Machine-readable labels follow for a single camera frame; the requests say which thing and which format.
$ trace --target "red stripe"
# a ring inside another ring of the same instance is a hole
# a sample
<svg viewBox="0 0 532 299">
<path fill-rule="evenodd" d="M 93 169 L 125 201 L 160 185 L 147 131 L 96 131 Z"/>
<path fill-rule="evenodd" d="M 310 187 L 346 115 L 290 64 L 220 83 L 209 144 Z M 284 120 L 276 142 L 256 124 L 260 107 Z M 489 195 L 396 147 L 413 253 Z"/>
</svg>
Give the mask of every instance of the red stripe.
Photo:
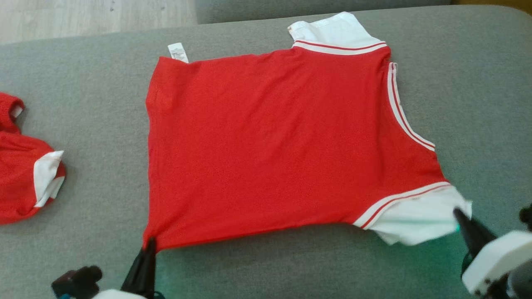
<svg viewBox="0 0 532 299">
<path fill-rule="evenodd" d="M 437 187 L 434 187 L 434 188 L 431 188 L 431 189 L 428 189 L 427 191 L 423 191 L 423 192 L 420 192 L 420 193 L 417 193 L 417 194 L 413 194 L 413 195 L 406 195 L 406 196 L 402 196 L 402 197 L 398 197 L 398 198 L 394 198 L 392 199 L 391 201 L 385 203 L 384 205 L 382 205 L 380 208 L 377 209 L 377 211 L 375 211 L 375 213 L 373 213 L 373 215 L 370 217 L 370 219 L 368 221 L 366 221 L 366 223 L 364 223 L 360 228 L 364 228 L 366 227 L 372 220 L 373 218 L 375 218 L 377 216 L 377 214 L 382 210 L 384 209 L 384 207 L 386 207 L 387 205 L 389 205 L 390 203 L 394 202 L 394 201 L 397 201 L 397 200 L 402 200 L 404 198 L 408 198 L 408 197 L 415 197 L 415 196 L 418 196 L 418 195 L 421 195 L 421 194 L 424 194 L 424 193 L 427 193 L 427 192 L 430 192 L 434 189 L 438 189 L 438 188 L 442 188 L 442 187 L 448 187 L 450 186 L 451 184 L 447 184 L 447 185 L 442 185 L 442 186 L 437 186 Z"/>
<path fill-rule="evenodd" d="M 363 48 L 342 48 L 342 47 L 329 46 L 329 45 L 319 45 L 319 44 L 309 43 L 308 41 L 303 41 L 303 40 L 296 40 L 294 43 L 302 43 L 302 44 L 307 44 L 307 45 L 311 45 L 311 46 L 318 46 L 318 47 L 339 49 L 339 50 L 352 50 L 352 51 L 364 50 L 364 49 L 372 48 L 372 47 L 375 47 L 375 46 L 378 46 L 378 45 L 386 45 L 386 43 L 384 41 L 382 43 L 374 44 L 374 45 L 363 47 Z"/>
<path fill-rule="evenodd" d="M 403 122 L 405 128 L 408 130 L 408 132 L 410 132 L 410 134 L 412 135 L 412 138 L 414 138 L 415 140 L 429 146 L 430 148 L 434 149 L 434 146 L 430 143 L 427 143 L 426 141 L 424 140 L 421 140 L 419 139 L 415 134 L 414 132 L 412 132 L 412 130 L 410 129 L 410 126 L 407 124 L 406 120 L 404 119 L 404 116 L 403 116 L 403 113 L 401 112 L 401 107 L 399 105 L 399 102 L 397 100 L 397 95 L 395 94 L 395 65 L 393 63 L 392 64 L 392 92 L 394 94 L 394 102 L 395 102 L 395 107 L 397 108 L 397 112 L 399 113 L 399 116 L 401 117 L 401 121 Z"/>
</svg>

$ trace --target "white robot part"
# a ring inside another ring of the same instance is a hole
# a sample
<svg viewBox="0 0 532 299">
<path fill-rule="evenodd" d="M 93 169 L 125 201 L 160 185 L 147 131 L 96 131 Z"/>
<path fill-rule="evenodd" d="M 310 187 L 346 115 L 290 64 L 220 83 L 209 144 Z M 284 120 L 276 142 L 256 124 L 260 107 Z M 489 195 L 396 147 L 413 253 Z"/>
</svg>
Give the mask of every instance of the white robot part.
<svg viewBox="0 0 532 299">
<path fill-rule="evenodd" d="M 462 275 L 471 294 L 486 295 L 489 286 L 532 260 L 532 232 L 511 231 L 482 248 Z"/>
<path fill-rule="evenodd" d="M 98 293 L 93 299 L 146 299 L 142 296 L 132 293 L 122 292 L 120 290 L 108 289 Z"/>
</svg>

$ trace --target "robotic arm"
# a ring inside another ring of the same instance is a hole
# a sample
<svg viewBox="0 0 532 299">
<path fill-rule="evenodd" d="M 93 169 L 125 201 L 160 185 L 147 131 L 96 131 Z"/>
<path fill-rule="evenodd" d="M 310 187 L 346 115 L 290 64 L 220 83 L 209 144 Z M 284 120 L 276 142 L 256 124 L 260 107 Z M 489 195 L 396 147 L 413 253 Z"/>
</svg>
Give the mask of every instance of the robotic arm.
<svg viewBox="0 0 532 299">
<path fill-rule="evenodd" d="M 497 238 L 461 210 L 454 216 L 469 251 L 462 263 L 462 282 L 482 299 L 532 299 L 532 232 L 511 231 Z M 522 222 L 532 231 L 532 205 L 522 209 Z M 68 271 L 52 283 L 58 299 L 164 299 L 155 291 L 155 238 L 140 250 L 120 290 L 99 292 L 97 266 Z"/>
</svg>

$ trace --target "gray sofa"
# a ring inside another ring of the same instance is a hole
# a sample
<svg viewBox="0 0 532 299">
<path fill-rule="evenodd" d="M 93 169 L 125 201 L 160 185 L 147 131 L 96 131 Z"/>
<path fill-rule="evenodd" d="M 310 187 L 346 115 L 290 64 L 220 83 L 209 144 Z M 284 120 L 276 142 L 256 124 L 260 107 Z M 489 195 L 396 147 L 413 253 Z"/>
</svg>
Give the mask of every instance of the gray sofa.
<svg viewBox="0 0 532 299">
<path fill-rule="evenodd" d="M 523 229 L 532 190 L 532 18 L 499 6 L 432 6 L 355 15 L 392 48 L 413 129 L 436 144 L 447 178 L 497 234 Z M 65 150 L 53 204 L 0 227 L 0 297 L 52 298 L 49 284 L 96 264 L 120 287 L 147 221 L 144 100 L 159 56 L 190 61 L 289 48 L 296 20 L 208 24 L 0 47 L 0 90 L 27 109 L 22 132 Z M 348 225 L 311 226 L 161 252 L 170 298 L 469 298 L 458 234 L 388 246 Z"/>
</svg>

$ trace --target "white and red striped collar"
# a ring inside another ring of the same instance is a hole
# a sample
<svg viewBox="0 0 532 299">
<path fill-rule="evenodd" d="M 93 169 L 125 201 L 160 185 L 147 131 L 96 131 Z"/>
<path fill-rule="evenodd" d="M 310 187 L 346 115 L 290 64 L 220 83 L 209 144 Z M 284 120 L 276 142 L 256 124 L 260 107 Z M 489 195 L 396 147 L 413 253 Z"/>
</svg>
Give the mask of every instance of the white and red striped collar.
<svg viewBox="0 0 532 299">
<path fill-rule="evenodd" d="M 379 43 L 368 45 L 365 47 L 347 48 L 347 47 L 328 45 L 328 44 L 320 43 L 318 41 L 310 42 L 310 41 L 298 39 L 294 42 L 292 48 L 293 47 L 300 47 L 300 48 L 304 48 L 304 49 L 314 51 L 314 52 L 321 52 L 321 53 L 335 54 L 335 55 L 358 55 L 358 54 L 373 52 L 377 49 L 387 47 L 387 45 L 384 41 L 381 41 Z"/>
</svg>

